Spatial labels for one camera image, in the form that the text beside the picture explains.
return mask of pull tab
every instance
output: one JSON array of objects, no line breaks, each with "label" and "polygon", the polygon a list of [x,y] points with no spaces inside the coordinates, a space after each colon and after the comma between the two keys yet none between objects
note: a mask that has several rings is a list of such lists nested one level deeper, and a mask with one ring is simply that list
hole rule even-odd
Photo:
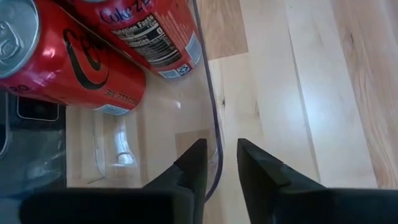
[{"label": "pull tab", "polygon": [[11,58],[20,48],[19,39],[9,24],[0,21],[0,60]]}]

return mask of black pointed object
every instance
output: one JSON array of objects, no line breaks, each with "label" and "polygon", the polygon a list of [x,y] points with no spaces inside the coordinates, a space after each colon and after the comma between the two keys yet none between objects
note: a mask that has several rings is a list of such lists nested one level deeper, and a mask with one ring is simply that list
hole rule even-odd
[{"label": "black pointed object", "polygon": [[207,144],[198,140],[142,189],[65,189],[23,201],[21,223],[180,223],[203,219]]},{"label": "black pointed object", "polygon": [[246,139],[238,170],[251,223],[398,223],[398,191],[328,189]]}]

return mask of wooden floor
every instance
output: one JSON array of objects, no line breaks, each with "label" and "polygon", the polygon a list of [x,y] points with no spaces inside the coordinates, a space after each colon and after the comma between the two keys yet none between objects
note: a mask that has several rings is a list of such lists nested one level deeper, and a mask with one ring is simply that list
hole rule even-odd
[{"label": "wooden floor", "polygon": [[238,138],[327,187],[398,188],[398,1],[198,5],[225,154],[205,223],[249,223]]}]

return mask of coke zero can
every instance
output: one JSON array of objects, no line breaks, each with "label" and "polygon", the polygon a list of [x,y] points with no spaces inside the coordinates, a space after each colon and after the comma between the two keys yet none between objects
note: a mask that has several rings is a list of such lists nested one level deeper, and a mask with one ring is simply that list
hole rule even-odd
[{"label": "coke zero can", "polygon": [[[186,0],[74,0],[76,11],[112,44],[165,78],[191,71],[201,58]],[[112,35],[119,41],[109,38]]]},{"label": "coke zero can", "polygon": [[48,0],[0,1],[0,85],[29,98],[121,115],[144,72]]}]

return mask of coca-cola script logo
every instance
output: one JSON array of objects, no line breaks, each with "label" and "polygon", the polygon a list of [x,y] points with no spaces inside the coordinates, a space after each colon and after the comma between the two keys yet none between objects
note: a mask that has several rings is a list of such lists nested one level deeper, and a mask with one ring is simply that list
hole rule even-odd
[{"label": "coca-cola script logo", "polygon": [[106,9],[99,12],[102,21],[107,24],[121,22],[132,18],[135,13],[141,12],[143,6],[148,6],[151,0],[135,0],[130,6],[125,8]]},{"label": "coca-cola script logo", "polygon": [[78,82],[87,90],[102,88],[109,78],[109,67],[101,63],[101,58],[106,60],[104,64],[109,63],[107,50],[90,36],[77,35],[71,29],[63,31],[63,40]]}]

